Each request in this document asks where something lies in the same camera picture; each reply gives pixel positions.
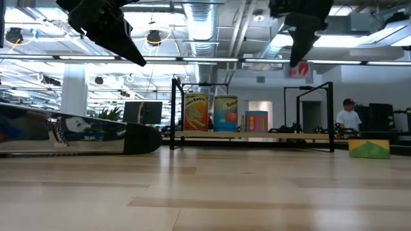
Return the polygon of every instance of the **blue can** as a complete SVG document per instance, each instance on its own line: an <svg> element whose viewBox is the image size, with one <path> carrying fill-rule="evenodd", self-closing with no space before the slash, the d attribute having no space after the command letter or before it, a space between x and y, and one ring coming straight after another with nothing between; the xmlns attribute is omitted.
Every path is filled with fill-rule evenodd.
<svg viewBox="0 0 411 231"><path fill-rule="evenodd" d="M214 98L214 132L237 132L237 96L216 96Z"/></svg>

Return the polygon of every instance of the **man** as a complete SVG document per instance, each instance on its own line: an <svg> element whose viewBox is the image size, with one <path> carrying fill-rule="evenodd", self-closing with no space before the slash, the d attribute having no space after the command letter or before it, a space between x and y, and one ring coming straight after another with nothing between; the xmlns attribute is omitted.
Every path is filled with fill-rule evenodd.
<svg viewBox="0 0 411 231"><path fill-rule="evenodd" d="M341 128L352 128L359 132L360 129L358 125L362 122L358 114L354 111L354 100L346 99L342 104L344 106L344 110L337 114L337 123L340 123Z"/></svg>

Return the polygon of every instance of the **cap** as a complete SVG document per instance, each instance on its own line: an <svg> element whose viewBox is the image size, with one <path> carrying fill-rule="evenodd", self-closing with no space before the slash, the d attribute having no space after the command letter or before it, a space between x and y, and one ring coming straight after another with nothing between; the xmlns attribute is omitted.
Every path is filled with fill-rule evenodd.
<svg viewBox="0 0 411 231"><path fill-rule="evenodd" d="M353 99L346 99L344 100L344 102L342 102L342 104L345 105L355 105L355 102Z"/></svg>

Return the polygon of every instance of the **white shirt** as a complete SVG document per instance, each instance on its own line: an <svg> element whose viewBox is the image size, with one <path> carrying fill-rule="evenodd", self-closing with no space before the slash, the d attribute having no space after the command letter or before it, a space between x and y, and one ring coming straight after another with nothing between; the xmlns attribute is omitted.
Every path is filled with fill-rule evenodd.
<svg viewBox="0 0 411 231"><path fill-rule="evenodd" d="M362 122L355 111L342 110L337 114L337 123L344 124L344 128L352 128L358 132L358 125Z"/></svg>

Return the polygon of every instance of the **ceiling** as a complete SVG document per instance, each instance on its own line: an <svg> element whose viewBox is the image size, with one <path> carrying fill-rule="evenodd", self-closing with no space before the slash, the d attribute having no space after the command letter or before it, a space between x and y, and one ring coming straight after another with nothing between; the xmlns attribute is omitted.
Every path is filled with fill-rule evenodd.
<svg viewBox="0 0 411 231"><path fill-rule="evenodd" d="M6 30L18 27L22 28L24 37L23 46L14 46L5 42L1 53L15 55L90 55L111 56L113 53L97 46L87 38L81 38L67 23L67 14L63 12L54 1L37 0L25 1L34 5L17 6L17 1L8 1L5 15ZM191 44L193 39L190 35L201 33L203 28L197 32L188 30L187 17L182 11L181 3L184 0L173 1L176 6L175 12L167 10L153 10L156 6L163 5L167 8L167 1L141 1L132 7L124 7L125 19L132 25L131 37L143 56L192 56ZM264 52L276 33L281 23L268 16L268 0L251 0L245 4L245 11L240 12L243 1L217 0L216 7L216 35L212 40L203 43L216 44L215 56L230 56L231 43L235 25L239 21L240 31L245 27L244 37L236 38L235 47L238 48L238 57L258 57ZM373 1L346 1L336 0L330 15L350 15L353 10L367 13L375 9L384 11L392 7L402 6L408 1L380 0L379 5L372 4ZM247 17L250 9L262 10L263 20L255 21L254 15ZM147 45L146 35L150 30L159 30L164 40L158 47ZM290 50L283 47L278 55L289 58ZM400 47L374 46L373 48L355 47L315 47L307 56L312 60L397 60L404 55ZM122 62L121 64L105 64L104 61L85 64L89 82L89 112L93 113L101 107L112 105L113 101L122 102L128 99L158 99L164 100L165 105L170 100L171 79L180 78L183 83L197 83L196 64L148 64L139 67L136 64ZM61 100L61 88L44 85L39 81L42 76L49 76L63 82L65 64L61 62L24 62L22 60L0 61L1 81L0 97L22 102L35 107L48 107L58 110ZM332 68L332 65L316 65L316 75L321 75ZM286 80L283 71L253 71L243 69L241 65L227 72L226 65L216 66L218 82L222 83L226 76L232 72L231 87L270 88L283 85L300 85L304 80ZM103 85L95 84L94 79L101 76L105 79ZM265 76L264 85L256 83L257 76ZM26 88L25 90L10 90L10 87ZM120 96L118 89L130 91L130 98Z"/></svg>

